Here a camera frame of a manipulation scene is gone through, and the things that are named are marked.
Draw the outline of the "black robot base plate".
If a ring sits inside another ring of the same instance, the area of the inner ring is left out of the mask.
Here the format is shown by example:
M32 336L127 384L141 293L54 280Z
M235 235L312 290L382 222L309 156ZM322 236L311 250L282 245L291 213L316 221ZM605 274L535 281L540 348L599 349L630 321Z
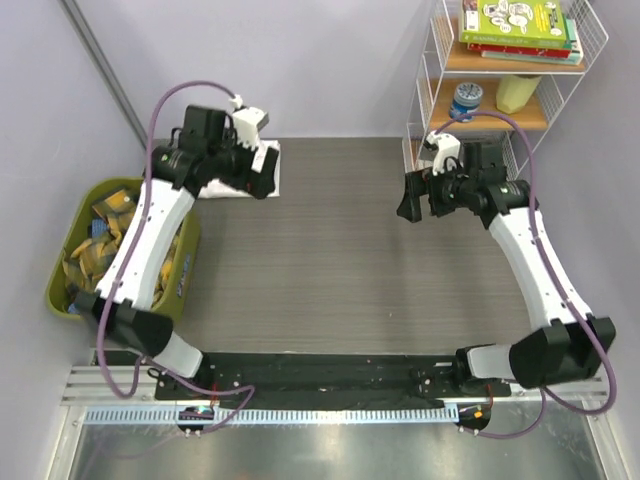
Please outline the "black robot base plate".
M438 408L455 398L511 395L500 380L472 380L453 355L210 352L209 389L255 387L250 409L294 411Z

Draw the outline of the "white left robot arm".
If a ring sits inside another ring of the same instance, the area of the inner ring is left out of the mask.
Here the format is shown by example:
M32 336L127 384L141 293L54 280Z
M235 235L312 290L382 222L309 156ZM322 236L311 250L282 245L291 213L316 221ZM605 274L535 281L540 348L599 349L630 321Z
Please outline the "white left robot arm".
M175 234L210 182L256 199L275 191L280 148L260 137L268 122L257 107L188 106L171 140L151 151L151 169L109 269L93 292L75 301L97 323L99 344L110 340L153 359L178 375L179 388L193 399L211 391L213 375L204 353L175 333L172 318L153 310L156 280Z

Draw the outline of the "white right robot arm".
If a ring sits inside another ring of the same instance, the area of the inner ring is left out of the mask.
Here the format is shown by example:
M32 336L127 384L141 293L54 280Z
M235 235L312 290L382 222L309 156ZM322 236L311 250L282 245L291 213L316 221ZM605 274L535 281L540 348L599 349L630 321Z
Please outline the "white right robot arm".
M420 199L427 197L433 217L458 209L477 216L512 269L531 325L530 333L512 344L458 349L451 371L455 389L472 395L488 380L537 388L593 378L616 329L610 318L593 313L568 279L530 184L508 179L497 145L438 134L424 146L432 158L406 173L397 215L421 221Z

